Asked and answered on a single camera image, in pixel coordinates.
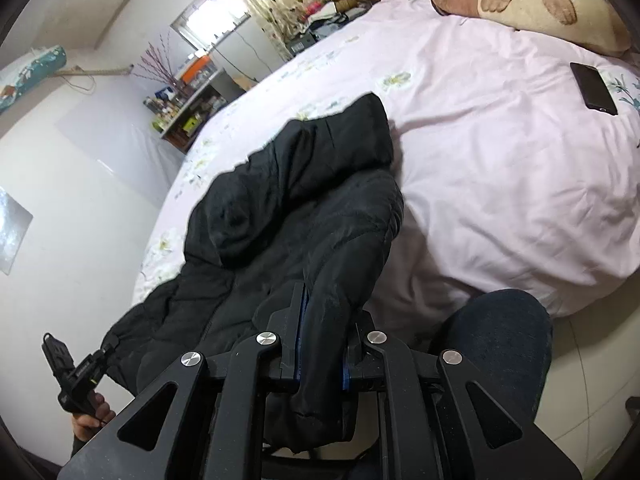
triangular cutout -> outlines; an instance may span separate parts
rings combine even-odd
[[[155,448],[177,390],[178,386],[175,383],[165,384],[131,417],[131,420],[120,428],[118,438],[147,451]]]
[[[491,449],[497,449],[522,437],[517,423],[477,383],[467,383],[466,390],[476,410],[482,434]]]

jeans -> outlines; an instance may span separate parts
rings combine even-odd
[[[429,353],[458,350],[533,421],[551,362],[552,334],[551,318],[536,298],[522,290],[497,290],[449,317]],[[380,441],[342,478],[378,480],[379,463]]]

bed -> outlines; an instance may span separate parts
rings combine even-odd
[[[585,108],[569,62],[598,68],[619,114]],[[406,208],[367,305],[419,344],[469,297],[526,290],[553,316],[640,265],[640,80],[627,63],[534,32],[382,0],[204,126],[158,217],[138,303],[177,274],[188,216],[212,179],[290,118],[385,105]]]

window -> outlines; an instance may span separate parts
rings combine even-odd
[[[248,17],[242,0],[196,0],[172,27],[195,48],[209,50]]]

smartphone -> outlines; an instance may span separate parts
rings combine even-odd
[[[617,115],[618,109],[602,76],[593,66],[571,63],[571,70],[582,93],[584,104],[591,110]]]

